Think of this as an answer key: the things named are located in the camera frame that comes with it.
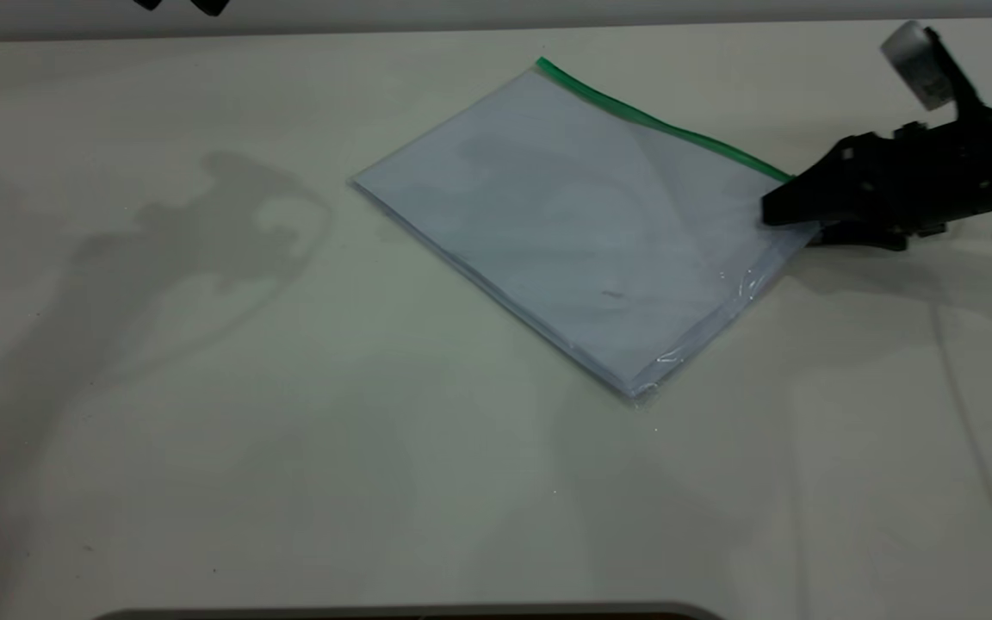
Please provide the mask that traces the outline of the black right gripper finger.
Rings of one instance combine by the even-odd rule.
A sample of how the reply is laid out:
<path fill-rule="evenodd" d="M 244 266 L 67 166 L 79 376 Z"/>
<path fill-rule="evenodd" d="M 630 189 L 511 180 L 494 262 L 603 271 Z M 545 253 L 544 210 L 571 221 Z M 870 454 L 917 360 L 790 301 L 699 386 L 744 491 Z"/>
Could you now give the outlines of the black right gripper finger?
<path fill-rule="evenodd" d="M 761 199 L 761 223 L 767 226 L 873 223 L 870 189 L 873 154 L 873 133 L 835 142 L 826 156 Z"/>
<path fill-rule="evenodd" d="M 819 231 L 806 247 L 840 246 L 901 252 L 907 250 L 908 236 L 896 226 L 866 222 L 827 222 L 821 224 Z"/>

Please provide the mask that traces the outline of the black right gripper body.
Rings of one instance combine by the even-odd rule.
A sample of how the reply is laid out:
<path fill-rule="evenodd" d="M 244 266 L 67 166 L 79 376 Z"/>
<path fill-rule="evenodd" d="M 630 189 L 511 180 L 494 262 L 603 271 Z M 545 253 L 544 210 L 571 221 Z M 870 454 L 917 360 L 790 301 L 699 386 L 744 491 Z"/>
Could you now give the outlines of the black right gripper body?
<path fill-rule="evenodd" d="M 909 123 L 866 135 L 866 224 L 895 235 L 933 234 L 992 213 L 992 110 L 934 128 Z"/>

